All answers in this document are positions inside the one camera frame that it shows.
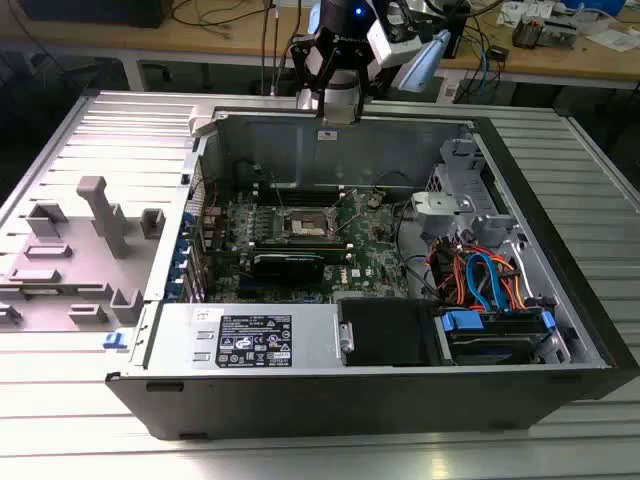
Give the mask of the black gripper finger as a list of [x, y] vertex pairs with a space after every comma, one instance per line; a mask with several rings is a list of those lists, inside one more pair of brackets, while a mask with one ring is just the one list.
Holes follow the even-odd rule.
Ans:
[[290, 46], [297, 82], [297, 108], [324, 115], [328, 85], [328, 34], [298, 36]]
[[352, 90], [353, 113], [355, 115], [361, 115], [370, 89], [367, 63], [359, 65], [353, 72], [350, 89]]

